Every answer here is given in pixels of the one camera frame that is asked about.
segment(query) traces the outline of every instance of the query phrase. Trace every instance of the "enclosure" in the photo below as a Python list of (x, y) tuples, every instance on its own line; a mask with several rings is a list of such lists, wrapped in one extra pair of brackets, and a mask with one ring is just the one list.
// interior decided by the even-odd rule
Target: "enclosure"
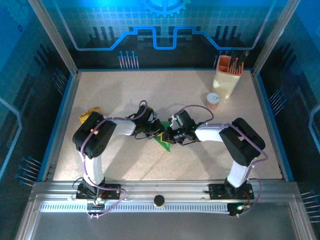
[[(269, 239), (257, 221), (274, 239), (319, 236), (319, 2), (0, 2), (3, 239), (72, 239), (93, 232), (104, 239), (102, 225), (124, 229), (110, 233), (113, 239), (143, 239), (150, 232), (156, 239)], [(268, 160), (249, 175), (258, 179), (249, 181), (255, 197), (261, 194), (255, 209), (239, 219), (199, 210), (203, 203), (235, 203), (209, 201), (204, 193), (208, 184), (223, 183), (232, 167), (223, 142), (171, 144), (167, 151), (155, 139), (118, 135), (102, 154), (102, 171), (106, 181), (127, 190), (129, 200), (90, 223), (87, 205), (75, 200), (73, 189), (84, 175), (73, 143), (79, 116), (100, 107), (104, 116), (127, 117), (146, 100), (165, 122), (187, 105), (206, 105), (221, 56), (245, 51), (239, 82), (220, 99), (211, 123), (243, 118), (264, 140)], [(196, 123), (210, 116), (199, 107), (187, 112)], [(169, 199), (167, 213), (147, 210), (155, 193)], [(172, 212), (170, 204), (179, 210)], [(127, 205), (137, 210), (128, 213)], [(245, 223), (251, 229), (241, 231)], [(92, 229), (82, 231), (86, 226)]]

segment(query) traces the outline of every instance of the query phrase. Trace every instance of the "speckled tabletop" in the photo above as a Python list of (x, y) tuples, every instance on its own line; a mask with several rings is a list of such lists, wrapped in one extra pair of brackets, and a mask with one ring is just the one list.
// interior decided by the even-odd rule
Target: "speckled tabletop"
[[(204, 105), (214, 70), (83, 72), (74, 99), (57, 162), (54, 180), (74, 180), (83, 175), (79, 152), (72, 143), (80, 127), (78, 116), (100, 106), (102, 114), (124, 117), (136, 113), (140, 100), (147, 100), (161, 121), (189, 104)], [(199, 107), (188, 108), (195, 122), (210, 114)], [(267, 162), (257, 165), (250, 177), (280, 179), (281, 173), (249, 71), (244, 71), (229, 99), (213, 111), (212, 123), (244, 118), (264, 139)], [(112, 136), (102, 154), (102, 170), (114, 180), (225, 179), (232, 158), (222, 142), (204, 141), (187, 146), (171, 145), (167, 152), (154, 139)]]

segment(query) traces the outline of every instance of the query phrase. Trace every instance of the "gear logo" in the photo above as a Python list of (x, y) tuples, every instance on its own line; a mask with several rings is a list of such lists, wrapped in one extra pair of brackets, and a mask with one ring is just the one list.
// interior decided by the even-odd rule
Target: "gear logo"
[(190, 4), (191, 0), (142, 0), (144, 10), (149, 10), (150, 14), (155, 13), (157, 17), (163, 15), (171, 17), (174, 14), (180, 14), (181, 9), (186, 9), (186, 4)]
[(4, 6), (20, 25), (22, 25), (29, 16), (28, 0), (0, 0), (0, 6)]

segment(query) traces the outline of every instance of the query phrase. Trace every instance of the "yellow object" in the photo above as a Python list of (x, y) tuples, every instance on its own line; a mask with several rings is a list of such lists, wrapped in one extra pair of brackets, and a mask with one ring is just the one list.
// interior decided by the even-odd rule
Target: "yellow object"
[(96, 107), (90, 108), (84, 114), (80, 115), (78, 118), (80, 119), (81, 123), (83, 124), (93, 112), (98, 112), (101, 114), (101, 108), (99, 106), (96, 106)]

